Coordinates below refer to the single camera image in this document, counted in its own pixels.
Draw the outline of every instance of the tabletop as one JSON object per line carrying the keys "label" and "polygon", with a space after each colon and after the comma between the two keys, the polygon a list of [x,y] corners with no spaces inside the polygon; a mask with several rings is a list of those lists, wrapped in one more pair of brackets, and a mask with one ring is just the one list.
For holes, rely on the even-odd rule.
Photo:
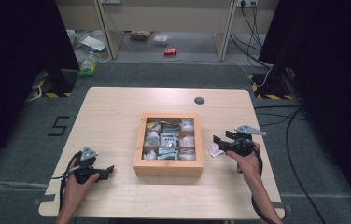
{"label": "tabletop", "polygon": [[[204,103],[195,103],[202,97]],[[137,177],[133,156],[143,113],[197,113],[201,120],[204,169],[198,177]],[[60,176],[72,156],[90,147],[98,153],[94,168],[115,165],[108,180],[91,186],[76,217],[134,217],[177,219],[254,219],[251,192],[236,162],[227,156],[212,158],[207,147],[213,135],[226,140],[225,131],[259,124],[245,90],[180,88],[90,88],[74,127],[53,173]],[[261,144],[262,180],[272,202],[281,202],[263,138]],[[61,180],[49,182],[46,195],[54,201],[42,202],[42,216],[57,216]],[[283,217],[284,209],[276,209]]]}

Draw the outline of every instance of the black curtain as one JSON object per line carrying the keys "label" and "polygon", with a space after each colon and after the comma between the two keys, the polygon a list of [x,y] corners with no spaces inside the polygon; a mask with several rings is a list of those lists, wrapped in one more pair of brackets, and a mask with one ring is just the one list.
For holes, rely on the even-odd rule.
{"label": "black curtain", "polygon": [[309,114],[351,186],[351,3],[280,0],[260,59],[293,69]]}
{"label": "black curtain", "polygon": [[78,64],[54,0],[0,0],[0,146],[36,75],[61,68]]}

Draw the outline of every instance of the small cardboard box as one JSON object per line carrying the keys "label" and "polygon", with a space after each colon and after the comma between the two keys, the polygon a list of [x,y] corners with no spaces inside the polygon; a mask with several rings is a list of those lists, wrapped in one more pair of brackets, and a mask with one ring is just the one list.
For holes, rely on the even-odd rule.
{"label": "small cardboard box", "polygon": [[[186,150],[195,152],[195,159],[191,158],[188,161],[179,160],[144,160],[144,155],[153,150],[156,155],[159,154],[159,148],[162,148],[161,142],[161,129],[152,130],[149,124],[179,124],[184,119],[193,121],[193,130],[180,130],[178,133],[178,140],[180,144],[178,152]],[[157,132],[159,135],[160,143],[158,146],[147,146],[145,144],[146,134],[150,132]],[[189,139],[194,136],[194,146],[182,146],[182,138],[187,136]],[[198,114],[166,114],[166,113],[145,113],[140,120],[140,127],[137,137],[137,145],[134,154],[133,168],[137,176],[187,176],[187,177],[200,177],[204,168],[203,149],[202,149],[202,132],[201,122]]]}

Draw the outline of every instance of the black strap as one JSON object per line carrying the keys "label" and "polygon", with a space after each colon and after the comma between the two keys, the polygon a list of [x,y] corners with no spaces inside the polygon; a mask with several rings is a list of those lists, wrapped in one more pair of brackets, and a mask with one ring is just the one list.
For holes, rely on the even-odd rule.
{"label": "black strap", "polygon": [[[263,162],[262,162],[262,157],[260,156],[260,151],[257,148],[254,148],[255,155],[257,156],[258,159],[258,164],[260,167],[260,176],[262,176],[262,170],[263,170]],[[266,217],[257,207],[257,204],[254,201],[254,197],[251,195],[251,202],[252,202],[252,207],[254,208],[255,212],[258,214],[260,218],[262,218],[265,222],[269,224],[275,224],[275,222],[271,221],[268,217]]]}
{"label": "black strap", "polygon": [[71,158],[71,161],[68,162],[67,169],[66,169],[65,172],[63,173],[62,183],[60,184],[60,204],[59,204],[59,212],[60,212],[60,210],[62,210],[62,206],[63,206],[65,182],[66,182],[67,177],[68,177],[68,172],[69,172],[69,170],[70,170],[71,162],[73,162],[74,158],[80,157],[81,154],[82,154],[82,151],[79,151],[78,153],[76,153],[76,154],[73,156],[73,158]]}

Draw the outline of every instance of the power strip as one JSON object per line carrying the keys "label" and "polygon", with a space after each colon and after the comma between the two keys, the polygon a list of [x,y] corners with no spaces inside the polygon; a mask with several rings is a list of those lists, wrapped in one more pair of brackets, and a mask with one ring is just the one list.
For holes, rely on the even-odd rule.
{"label": "power strip", "polygon": [[245,1],[245,7],[253,7],[254,3],[255,3],[255,6],[258,4],[258,0],[237,0],[236,6],[241,7],[242,1]]}

